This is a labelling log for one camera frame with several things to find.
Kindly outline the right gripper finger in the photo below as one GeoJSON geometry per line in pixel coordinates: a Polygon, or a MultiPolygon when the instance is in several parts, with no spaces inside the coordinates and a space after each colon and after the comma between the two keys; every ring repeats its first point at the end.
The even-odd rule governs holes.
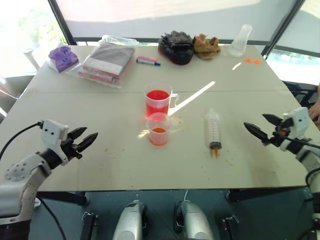
{"type": "Polygon", "coordinates": [[[274,114],[269,114],[269,113],[264,113],[262,114],[262,116],[269,122],[271,123],[272,125],[274,126],[279,126],[283,119],[274,115],[274,114]]]}
{"type": "Polygon", "coordinates": [[[256,138],[258,138],[264,145],[268,145],[270,143],[268,135],[263,132],[259,127],[256,125],[244,122],[244,127],[256,138]]]}

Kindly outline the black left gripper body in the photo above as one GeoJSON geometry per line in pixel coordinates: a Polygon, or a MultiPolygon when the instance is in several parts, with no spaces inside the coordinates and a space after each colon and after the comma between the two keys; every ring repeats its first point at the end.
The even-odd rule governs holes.
{"type": "Polygon", "coordinates": [[[81,153],[77,152],[78,145],[74,144],[74,139],[69,135],[61,142],[60,146],[68,162],[74,158],[79,160],[83,157],[81,153]]]}

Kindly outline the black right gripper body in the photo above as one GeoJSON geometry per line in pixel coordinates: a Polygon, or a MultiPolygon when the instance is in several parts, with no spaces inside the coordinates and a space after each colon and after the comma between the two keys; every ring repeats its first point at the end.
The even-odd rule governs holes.
{"type": "Polygon", "coordinates": [[[283,119],[280,125],[275,125],[275,129],[272,132],[272,137],[269,139],[269,144],[273,144],[276,147],[280,147],[284,140],[289,137],[291,133],[291,127],[293,126],[293,119],[283,119]]]}

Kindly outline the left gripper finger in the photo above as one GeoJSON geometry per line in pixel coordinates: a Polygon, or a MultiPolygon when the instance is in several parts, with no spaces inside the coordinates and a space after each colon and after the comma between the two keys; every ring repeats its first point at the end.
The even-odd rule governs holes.
{"type": "Polygon", "coordinates": [[[67,138],[68,139],[72,139],[72,140],[75,140],[77,139],[78,137],[80,137],[85,131],[86,131],[87,127],[78,127],[78,128],[75,128],[74,130],[70,131],[68,134],[67,134],[67,138]]]}
{"type": "Polygon", "coordinates": [[[76,147],[76,151],[77,152],[83,152],[85,149],[87,149],[97,138],[98,133],[92,133],[90,135],[88,135],[87,137],[85,137],[82,142],[80,142],[79,144],[77,144],[76,147]]]}

